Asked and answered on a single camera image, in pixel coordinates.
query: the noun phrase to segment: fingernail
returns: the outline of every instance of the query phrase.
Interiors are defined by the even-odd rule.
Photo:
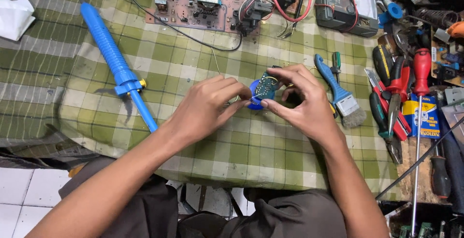
[[[261,100],[261,105],[266,108],[267,107],[267,102],[266,100]]]

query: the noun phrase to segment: small green circuit board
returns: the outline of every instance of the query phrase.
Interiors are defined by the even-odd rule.
[[[279,81],[274,76],[264,72],[255,89],[255,96],[259,99],[273,99],[276,90],[279,87]]]

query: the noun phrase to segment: white tile floor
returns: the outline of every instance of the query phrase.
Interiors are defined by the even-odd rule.
[[[51,169],[0,168],[0,238],[24,238],[61,199],[58,190],[69,180],[68,172]],[[178,187],[180,183],[168,182]],[[243,196],[242,188],[232,195],[244,215],[255,211],[253,203]],[[187,201],[198,209],[200,186],[187,185]],[[229,216],[230,203],[222,189],[206,188],[204,211]],[[185,214],[180,206],[180,214]]]

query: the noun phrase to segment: leg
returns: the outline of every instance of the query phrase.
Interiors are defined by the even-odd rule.
[[[99,157],[89,162],[60,189],[61,199],[115,159]],[[175,238],[177,232],[177,191],[167,180],[153,175],[135,194],[102,238]]]
[[[255,200],[250,217],[229,221],[219,237],[346,237],[343,215],[334,199],[322,190]]]

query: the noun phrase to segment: hand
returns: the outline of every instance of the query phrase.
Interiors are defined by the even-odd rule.
[[[239,96],[227,108],[229,99]],[[185,143],[193,144],[212,134],[242,107],[250,104],[250,89],[235,78],[222,75],[201,81],[192,86],[172,116],[162,125]]]
[[[324,87],[303,64],[269,68],[267,72],[276,76],[282,85],[290,85],[283,91],[282,101],[286,101],[288,95],[295,92],[299,94],[302,103],[289,109],[274,100],[263,99],[262,106],[322,146],[330,144],[334,137],[345,137],[335,122]]]

